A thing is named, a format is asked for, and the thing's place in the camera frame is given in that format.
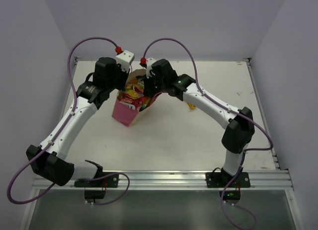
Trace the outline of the orange Fox's candy bag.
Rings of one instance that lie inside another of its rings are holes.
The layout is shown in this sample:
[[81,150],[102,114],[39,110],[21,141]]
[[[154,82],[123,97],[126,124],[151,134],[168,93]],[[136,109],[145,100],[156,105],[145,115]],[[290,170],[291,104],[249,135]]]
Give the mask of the orange Fox's candy bag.
[[128,104],[141,104],[144,97],[144,82],[141,78],[134,77],[125,86],[119,95],[119,101]]

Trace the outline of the pink paper bag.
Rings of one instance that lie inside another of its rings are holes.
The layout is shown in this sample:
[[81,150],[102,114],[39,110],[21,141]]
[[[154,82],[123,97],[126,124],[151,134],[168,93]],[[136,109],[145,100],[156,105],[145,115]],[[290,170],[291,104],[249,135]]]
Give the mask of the pink paper bag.
[[[141,78],[144,81],[145,76],[146,76],[145,69],[134,70],[129,74],[128,79],[126,81],[126,84],[134,77]],[[157,93],[154,97],[149,97],[149,96],[146,96],[144,94],[144,97],[150,98],[150,101],[149,101],[147,107],[143,111],[138,112],[138,111],[132,110],[132,109],[128,108],[126,105],[120,103],[118,98],[119,98],[119,95],[121,95],[124,90],[125,90],[125,88],[117,93],[115,105],[114,105],[113,112],[112,112],[112,117],[116,121],[121,123],[122,125],[124,125],[126,127],[131,127],[131,126],[135,125],[141,119],[142,116],[144,116],[144,114],[148,111],[148,108],[150,106],[152,106],[152,104],[158,98],[160,93]]]

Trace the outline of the yellow M&M's packet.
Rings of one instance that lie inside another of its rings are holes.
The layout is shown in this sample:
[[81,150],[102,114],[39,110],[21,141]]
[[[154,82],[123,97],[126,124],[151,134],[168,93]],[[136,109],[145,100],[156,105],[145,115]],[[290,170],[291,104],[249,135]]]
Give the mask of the yellow M&M's packet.
[[193,105],[193,104],[191,104],[191,103],[187,103],[187,105],[189,106],[189,108],[190,108],[191,110],[195,110],[195,109],[196,109],[196,106]]

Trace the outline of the red snack pack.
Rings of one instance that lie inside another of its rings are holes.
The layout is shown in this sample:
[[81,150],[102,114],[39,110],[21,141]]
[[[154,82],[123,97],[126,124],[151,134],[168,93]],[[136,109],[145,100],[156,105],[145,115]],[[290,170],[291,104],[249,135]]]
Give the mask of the red snack pack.
[[120,100],[120,103],[126,105],[128,108],[132,110],[141,112],[147,107],[149,101],[150,101],[150,98],[148,97],[140,97],[137,99],[124,97]]

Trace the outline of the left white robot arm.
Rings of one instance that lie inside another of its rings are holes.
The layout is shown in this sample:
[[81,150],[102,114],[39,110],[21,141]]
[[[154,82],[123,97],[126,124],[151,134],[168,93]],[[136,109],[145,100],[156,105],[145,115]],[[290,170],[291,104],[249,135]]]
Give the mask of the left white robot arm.
[[97,112],[114,90],[123,90],[131,70],[131,62],[101,57],[94,71],[86,76],[69,110],[55,129],[38,146],[30,145],[26,151],[33,172],[56,185],[64,186],[71,179],[86,179],[91,186],[103,181],[100,165],[85,161],[83,165],[66,162],[74,140],[86,122]]

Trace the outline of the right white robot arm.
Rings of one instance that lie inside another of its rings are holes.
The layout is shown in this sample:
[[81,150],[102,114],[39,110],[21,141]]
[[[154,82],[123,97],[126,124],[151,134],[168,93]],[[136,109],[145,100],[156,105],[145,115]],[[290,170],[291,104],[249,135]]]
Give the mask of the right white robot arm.
[[197,81],[187,74],[178,75],[166,59],[142,58],[140,65],[146,68],[145,92],[154,97],[162,92],[194,105],[212,117],[224,130],[222,144],[226,149],[225,162],[222,167],[221,180],[226,186],[234,186],[239,181],[237,173],[243,159],[243,151],[247,148],[255,133],[254,126],[245,119],[253,119],[252,111],[244,107],[226,104],[216,97],[214,102],[204,89],[198,89]]

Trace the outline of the aluminium mounting rail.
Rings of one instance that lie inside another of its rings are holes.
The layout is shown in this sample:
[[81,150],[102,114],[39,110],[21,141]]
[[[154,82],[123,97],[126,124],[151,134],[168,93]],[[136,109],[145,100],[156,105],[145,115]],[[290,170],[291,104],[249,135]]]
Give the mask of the aluminium mounting rail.
[[[221,191],[221,187],[211,188],[211,178],[206,177],[206,170],[196,171],[123,171],[130,180],[120,175],[110,182],[115,183],[111,188],[108,183],[102,187],[87,187],[87,190],[210,190]],[[287,170],[248,170],[240,184],[227,187],[232,190],[292,190],[293,184]]]

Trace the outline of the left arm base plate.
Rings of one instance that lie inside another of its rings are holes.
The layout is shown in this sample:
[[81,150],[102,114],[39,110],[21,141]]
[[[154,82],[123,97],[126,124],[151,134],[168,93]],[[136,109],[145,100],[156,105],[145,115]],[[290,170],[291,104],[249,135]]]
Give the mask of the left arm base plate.
[[76,180],[74,187],[77,188],[117,188],[119,181],[118,172],[101,172],[94,179],[97,180]]

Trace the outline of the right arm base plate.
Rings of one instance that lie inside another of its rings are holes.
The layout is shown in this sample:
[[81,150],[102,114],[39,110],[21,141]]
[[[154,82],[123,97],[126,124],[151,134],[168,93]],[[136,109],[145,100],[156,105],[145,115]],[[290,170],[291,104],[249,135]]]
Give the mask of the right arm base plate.
[[[226,173],[224,170],[205,173],[205,180],[208,188],[224,188],[233,178],[233,176]],[[249,188],[251,187],[249,174],[242,172],[230,183],[229,188]]]

